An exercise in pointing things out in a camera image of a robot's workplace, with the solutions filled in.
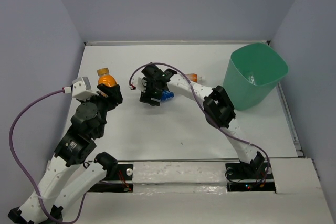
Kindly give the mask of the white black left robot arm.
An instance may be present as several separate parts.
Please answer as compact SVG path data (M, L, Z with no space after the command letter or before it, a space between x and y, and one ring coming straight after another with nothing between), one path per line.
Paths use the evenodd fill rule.
M103 137L107 113L122 103L120 86L97 86L98 92L84 88L76 93L75 86L67 86L59 93L71 93L80 99L80 105L71 118L71 126L58 143L49 166L39 183L36 183L18 159L13 146L13 129L9 132L11 153L34 188L31 196L20 206L10 210L13 223L63 223L65 213L97 182L115 176L118 161L106 152L99 153L93 163L74 181L72 174L96 148L95 140Z

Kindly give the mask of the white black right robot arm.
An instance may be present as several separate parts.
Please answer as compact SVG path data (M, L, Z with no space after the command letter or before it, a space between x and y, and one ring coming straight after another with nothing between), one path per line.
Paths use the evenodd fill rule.
M160 106L165 91L191 99L205 114L207 122L222 131L231 143L241 163L239 171L248 178L260 174L267 155L259 147L243 139L234 105L222 86L206 87L191 81L172 67L162 71L153 63L145 66L141 73L143 77L134 85L141 91L140 102Z

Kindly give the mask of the long orange label bottle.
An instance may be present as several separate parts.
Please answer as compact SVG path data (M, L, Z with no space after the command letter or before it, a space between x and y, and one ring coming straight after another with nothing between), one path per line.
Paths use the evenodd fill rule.
M188 73L186 74L187 78L190 81L196 82L196 83L203 83L205 81L205 78L203 76L200 76L198 74L195 73Z

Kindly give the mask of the clear bottle green blue label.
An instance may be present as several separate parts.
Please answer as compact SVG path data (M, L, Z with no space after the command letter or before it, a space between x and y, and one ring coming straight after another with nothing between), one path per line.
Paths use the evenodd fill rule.
M256 85L256 79L255 76L253 75L253 73L249 73L246 77L246 79L248 80L248 82L252 85Z

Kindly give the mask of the small orange juice bottle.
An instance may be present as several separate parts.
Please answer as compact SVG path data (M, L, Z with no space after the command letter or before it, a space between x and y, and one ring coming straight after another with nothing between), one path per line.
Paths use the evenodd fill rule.
M110 74L108 68L101 68L97 70L98 74L98 85L104 84L107 87L114 87L117 85L115 78Z

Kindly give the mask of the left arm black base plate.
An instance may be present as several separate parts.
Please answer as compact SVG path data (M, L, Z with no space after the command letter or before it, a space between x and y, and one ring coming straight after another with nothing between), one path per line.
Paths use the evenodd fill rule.
M90 189L90 193L132 193L133 192L133 164L119 163L116 172L102 181L97 182Z

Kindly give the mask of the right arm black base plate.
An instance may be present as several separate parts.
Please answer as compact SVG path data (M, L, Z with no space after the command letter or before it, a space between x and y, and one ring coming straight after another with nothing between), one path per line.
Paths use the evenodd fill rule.
M267 165L267 162L264 162L256 174L248 174L243 170L241 163L226 163L224 175L227 180L227 191L231 193L248 191L276 192L272 168L271 165L267 168Z

